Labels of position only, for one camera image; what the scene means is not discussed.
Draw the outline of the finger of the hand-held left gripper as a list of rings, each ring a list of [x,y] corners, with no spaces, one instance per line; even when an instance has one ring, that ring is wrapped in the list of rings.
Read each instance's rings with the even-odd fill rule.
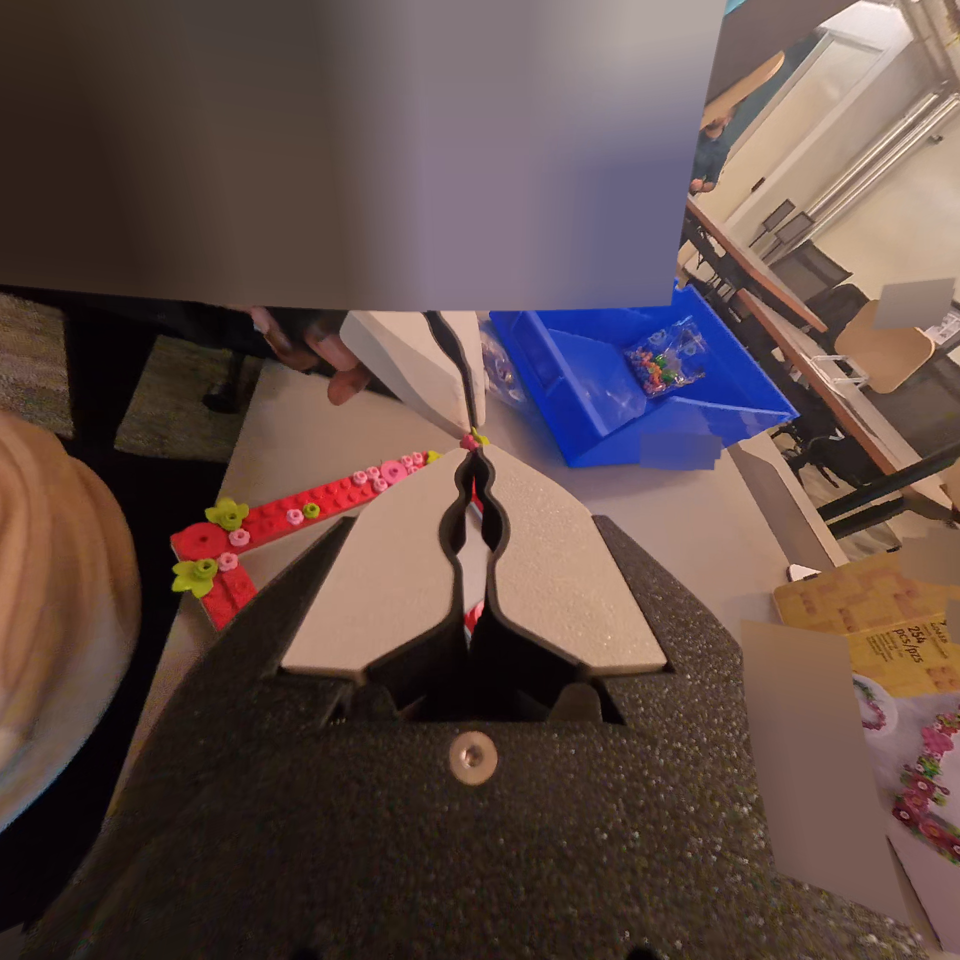
[[[474,311],[440,311],[440,369],[438,416],[443,429],[460,442],[486,424],[487,377],[482,352],[479,317]]]
[[[352,310],[341,340],[416,414],[455,440],[474,430],[474,312]]]

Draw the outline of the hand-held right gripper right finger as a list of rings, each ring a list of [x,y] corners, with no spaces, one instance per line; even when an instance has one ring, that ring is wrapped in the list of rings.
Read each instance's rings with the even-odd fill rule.
[[[478,469],[492,611],[591,676],[664,671],[666,654],[590,510],[498,446],[479,449]]]

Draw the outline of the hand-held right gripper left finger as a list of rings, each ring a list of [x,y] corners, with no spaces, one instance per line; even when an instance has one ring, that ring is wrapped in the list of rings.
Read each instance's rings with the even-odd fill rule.
[[[457,475],[468,458],[452,450],[366,505],[283,654],[285,671],[358,680],[446,615],[462,627],[462,568],[441,525],[451,510],[463,516]]]

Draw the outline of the red heart-shaped brick frame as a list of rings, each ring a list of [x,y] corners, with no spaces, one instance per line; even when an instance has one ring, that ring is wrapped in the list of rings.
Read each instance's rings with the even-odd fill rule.
[[[434,451],[414,451],[254,508],[223,497],[205,510],[203,522],[172,536],[177,559],[172,591],[191,594],[220,633],[258,594],[242,564],[244,554],[359,507],[366,511],[355,517],[353,532],[373,557],[370,567],[375,576],[399,572],[403,557],[415,549],[423,556],[444,559],[456,547],[429,546],[429,533],[422,526],[433,524],[438,537],[445,507],[421,503],[413,518],[402,518],[402,509],[416,506],[418,495],[427,491],[428,477],[415,480],[413,489],[398,487],[403,479],[443,459]]]

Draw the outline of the grey desk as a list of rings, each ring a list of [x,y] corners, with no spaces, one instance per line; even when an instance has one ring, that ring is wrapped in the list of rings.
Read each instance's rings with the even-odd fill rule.
[[[777,510],[793,510],[791,523],[816,542],[810,567],[845,562],[764,435],[723,453],[713,470],[571,469],[535,413],[524,415],[492,399],[486,409],[486,430],[496,444],[609,517],[732,632],[742,619],[778,620],[773,591],[786,582],[793,545],[771,527]],[[266,364],[221,493],[256,506],[417,445],[445,451],[452,441],[395,400],[368,391],[335,407],[324,378]]]

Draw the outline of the person's left hand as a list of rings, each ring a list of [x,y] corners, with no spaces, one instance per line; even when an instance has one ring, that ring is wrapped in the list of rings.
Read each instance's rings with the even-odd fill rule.
[[[328,377],[327,396],[342,405],[370,384],[373,376],[344,343],[343,310],[241,306],[274,358],[287,368]]]

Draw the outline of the clear numbered plastic bag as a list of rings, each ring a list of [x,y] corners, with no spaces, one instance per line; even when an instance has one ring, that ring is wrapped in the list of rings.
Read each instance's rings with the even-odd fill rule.
[[[489,314],[480,314],[478,324],[486,376],[486,393],[512,409],[522,410],[527,403],[522,378],[498,338]]]

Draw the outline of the blue plastic bin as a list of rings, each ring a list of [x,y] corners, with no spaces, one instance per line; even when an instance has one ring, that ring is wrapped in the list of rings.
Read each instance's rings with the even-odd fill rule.
[[[798,411],[695,289],[649,308],[491,311],[489,318],[571,468],[710,470],[721,452]],[[647,398],[623,356],[690,317],[707,346],[705,377]]]

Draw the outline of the bag of small colourful bricks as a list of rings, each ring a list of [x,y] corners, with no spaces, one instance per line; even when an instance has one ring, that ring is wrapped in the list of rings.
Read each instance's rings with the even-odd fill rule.
[[[644,396],[656,400],[703,379],[708,352],[699,327],[686,317],[625,347],[623,356]]]

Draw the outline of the long wooden-edged table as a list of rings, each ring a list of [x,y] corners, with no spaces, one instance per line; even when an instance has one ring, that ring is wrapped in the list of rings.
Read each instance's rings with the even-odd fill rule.
[[[911,511],[935,522],[957,522],[947,472],[958,463],[958,443],[920,458],[868,400],[858,385],[841,375],[810,337],[752,293],[738,291],[736,310],[750,314],[800,371],[808,386],[831,410],[844,431],[884,474],[818,509],[835,539],[857,533]]]
[[[747,290],[801,329],[828,332],[822,320],[780,281],[749,246],[742,246],[727,234],[692,197],[686,199],[681,241],[691,244],[702,260],[733,291]]]

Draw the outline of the person's beige clothing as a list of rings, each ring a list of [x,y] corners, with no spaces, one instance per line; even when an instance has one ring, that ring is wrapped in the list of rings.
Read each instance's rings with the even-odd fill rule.
[[[1,414],[1,828],[66,769],[137,644],[123,511],[51,432]]]

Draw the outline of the yellow toy set box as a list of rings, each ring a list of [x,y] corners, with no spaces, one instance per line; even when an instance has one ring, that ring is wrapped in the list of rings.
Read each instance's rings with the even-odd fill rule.
[[[959,938],[958,586],[875,554],[779,586],[787,627],[846,640],[888,837],[943,951]]]

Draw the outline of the black office chair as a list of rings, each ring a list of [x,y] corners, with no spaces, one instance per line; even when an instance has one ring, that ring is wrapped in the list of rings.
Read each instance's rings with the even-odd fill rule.
[[[840,334],[870,302],[869,296],[852,282],[852,272],[811,240],[775,260],[771,269],[825,324],[831,337]]]

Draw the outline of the beige chair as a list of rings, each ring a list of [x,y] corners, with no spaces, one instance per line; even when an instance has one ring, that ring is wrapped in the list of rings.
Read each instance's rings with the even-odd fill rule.
[[[874,326],[880,302],[868,301],[836,336],[836,352],[865,377],[875,394],[892,394],[924,366],[935,343],[917,327]]]

